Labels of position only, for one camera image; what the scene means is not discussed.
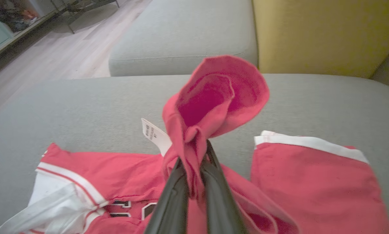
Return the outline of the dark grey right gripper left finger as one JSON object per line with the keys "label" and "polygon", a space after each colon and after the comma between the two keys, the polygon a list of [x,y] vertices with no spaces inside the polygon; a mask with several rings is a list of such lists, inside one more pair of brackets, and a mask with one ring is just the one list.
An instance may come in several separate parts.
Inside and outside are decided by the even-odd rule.
{"label": "dark grey right gripper left finger", "polygon": [[178,158],[144,233],[185,234],[188,199],[187,174]]}

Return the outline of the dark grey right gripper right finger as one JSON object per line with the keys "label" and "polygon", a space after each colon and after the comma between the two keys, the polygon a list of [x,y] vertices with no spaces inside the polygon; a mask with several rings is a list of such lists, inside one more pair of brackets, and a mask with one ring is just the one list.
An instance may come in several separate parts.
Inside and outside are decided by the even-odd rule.
{"label": "dark grey right gripper right finger", "polygon": [[221,164],[210,141],[203,157],[200,173],[205,187],[208,234],[247,234]]}

